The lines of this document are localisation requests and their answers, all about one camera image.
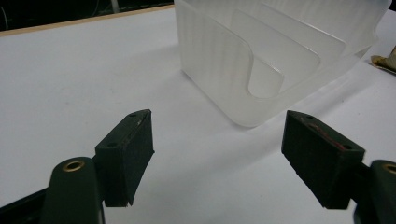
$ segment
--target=frosted plastic box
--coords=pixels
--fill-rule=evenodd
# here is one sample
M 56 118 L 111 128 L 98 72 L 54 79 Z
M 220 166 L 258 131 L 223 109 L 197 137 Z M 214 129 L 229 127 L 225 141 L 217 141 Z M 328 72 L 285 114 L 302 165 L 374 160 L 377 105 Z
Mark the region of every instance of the frosted plastic box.
M 175 0 L 182 70 L 254 127 L 350 69 L 390 0 Z

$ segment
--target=white surface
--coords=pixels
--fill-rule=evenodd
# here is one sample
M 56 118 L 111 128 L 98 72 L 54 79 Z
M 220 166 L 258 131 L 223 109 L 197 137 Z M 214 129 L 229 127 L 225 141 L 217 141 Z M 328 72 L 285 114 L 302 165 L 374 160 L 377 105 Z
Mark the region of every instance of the white surface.
M 134 206 L 107 223 L 353 223 L 327 211 L 280 153 L 285 112 L 234 125 L 180 71 L 173 9 L 0 37 L 0 206 L 45 188 L 128 113 L 153 112 L 154 154 Z M 350 72 L 294 105 L 396 161 L 396 77 L 370 66 L 396 44 L 396 13 Z
M 256 127 L 353 67 L 390 0 L 176 0 L 181 68 Z

